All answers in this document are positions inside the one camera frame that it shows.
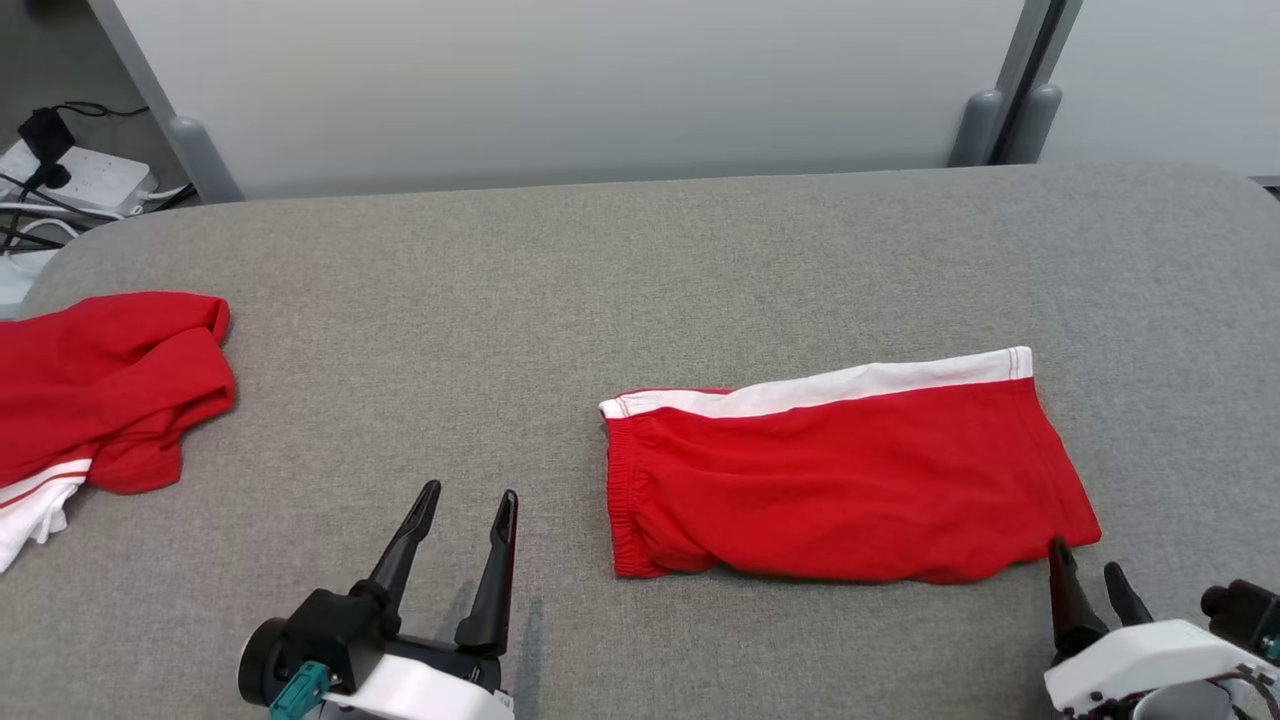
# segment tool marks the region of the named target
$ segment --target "white stripe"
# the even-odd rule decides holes
[[[26,492],[31,492],[32,489],[40,487],[40,483],[52,478],[54,475],[67,475],[69,473],[79,473],[83,475],[84,473],[88,473],[88,466],[92,461],[92,459],[86,457],[83,460],[59,462],[58,465],[46,468],[27,479],[18,480],[12,486],[5,486],[0,488],[0,503],[8,502]]]
[[[672,407],[705,418],[754,418],[841,400],[1029,377],[1032,348],[1019,346],[929,363],[872,363],[808,378],[760,383],[728,395],[645,389],[605,400],[600,413],[616,420]]]

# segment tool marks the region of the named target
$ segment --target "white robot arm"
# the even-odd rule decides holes
[[[1248,717],[1238,689],[1252,685],[1272,720],[1280,679],[1280,597],[1245,580],[1212,587],[1201,600],[1208,632],[1185,620],[1155,621],[1124,571],[1103,575],[1116,630],[1093,612],[1061,539],[1050,548],[1050,594],[1057,657],[1044,673],[1053,707],[1079,720],[1229,720]]]

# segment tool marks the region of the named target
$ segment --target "floor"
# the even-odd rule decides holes
[[[0,0],[0,152],[36,108],[67,100],[113,110],[143,106],[138,88],[86,0]],[[151,165],[160,190],[187,182],[155,118],[61,113],[76,143]]]

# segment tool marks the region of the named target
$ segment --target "white cable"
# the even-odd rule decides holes
[[[79,237],[79,233],[76,232],[76,228],[68,225],[67,223],[59,220],[58,218],[42,218],[40,220],[36,220],[35,223],[27,223],[27,227],[22,228],[22,232],[31,232],[33,228],[38,228],[41,225],[56,225],[67,231],[67,234],[72,237]]]
[[[97,215],[100,218],[106,218],[109,220],[123,220],[124,215],[118,213],[111,213],[110,210],[99,210],[96,208],[77,208],[76,210],[68,210],[67,208],[59,208],[58,205],[33,205],[31,202],[0,202],[0,210],[32,210],[36,213],[83,213],[86,215]]]
[[[178,187],[175,187],[173,190],[166,190],[164,192],[140,192],[138,196],[142,197],[142,200],[169,200],[174,195],[178,195],[179,192],[182,192],[182,188],[184,188],[184,187],[187,187],[187,186],[184,186],[184,184],[183,186],[178,186]]]
[[[68,225],[67,223],[59,220],[58,218],[42,218],[33,223],[27,223],[27,227],[22,228],[22,232],[31,232],[42,225],[55,225],[67,231],[67,234],[72,236],[73,238],[79,237],[79,233],[76,232],[76,228]],[[22,272],[22,274],[24,275],[35,277],[38,275],[40,270],[44,269],[44,265],[41,265],[40,268],[28,268],[27,265],[23,265],[22,263],[18,261],[18,256],[10,252],[9,250],[5,250],[4,259],[8,260],[10,265]]]

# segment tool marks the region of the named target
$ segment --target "white wall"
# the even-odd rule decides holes
[[[248,197],[936,167],[1020,0],[116,0]]]
[[[1158,158],[1280,176],[1280,0],[1084,0],[1041,161]]]

